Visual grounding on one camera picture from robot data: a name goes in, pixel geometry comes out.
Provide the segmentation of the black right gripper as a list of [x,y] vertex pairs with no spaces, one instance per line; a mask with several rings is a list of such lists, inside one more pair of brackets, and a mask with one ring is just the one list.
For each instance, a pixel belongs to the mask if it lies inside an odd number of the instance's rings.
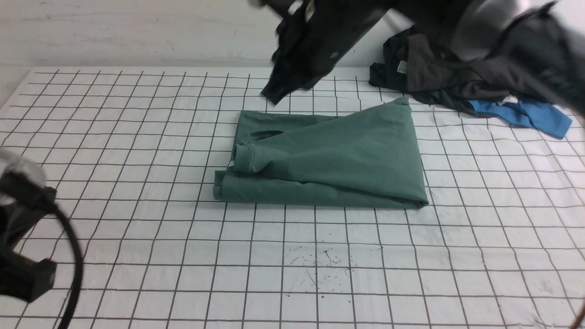
[[392,0],[258,0],[280,16],[272,73],[261,90],[276,106],[296,87],[313,87],[328,75],[384,15]]

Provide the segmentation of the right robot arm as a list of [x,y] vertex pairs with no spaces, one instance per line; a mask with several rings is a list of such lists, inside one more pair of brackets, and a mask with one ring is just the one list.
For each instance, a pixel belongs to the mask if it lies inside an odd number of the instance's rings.
[[280,16],[278,48],[262,96],[274,106],[310,89],[386,13],[395,9],[464,62],[505,58],[537,91],[584,114],[584,35],[564,27],[551,1],[524,0],[251,0]]

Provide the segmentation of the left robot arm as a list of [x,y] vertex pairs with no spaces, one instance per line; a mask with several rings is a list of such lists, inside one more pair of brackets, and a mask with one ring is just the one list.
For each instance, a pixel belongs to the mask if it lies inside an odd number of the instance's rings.
[[31,260],[15,250],[17,244],[50,214],[56,190],[36,163],[1,149],[0,292],[31,303],[54,286],[57,264]]

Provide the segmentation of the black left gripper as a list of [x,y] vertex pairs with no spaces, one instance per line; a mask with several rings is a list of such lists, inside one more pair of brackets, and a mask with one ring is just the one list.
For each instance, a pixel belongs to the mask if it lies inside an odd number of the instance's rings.
[[54,286],[57,265],[33,261],[14,251],[19,241],[42,217],[1,215],[0,294],[31,303]]

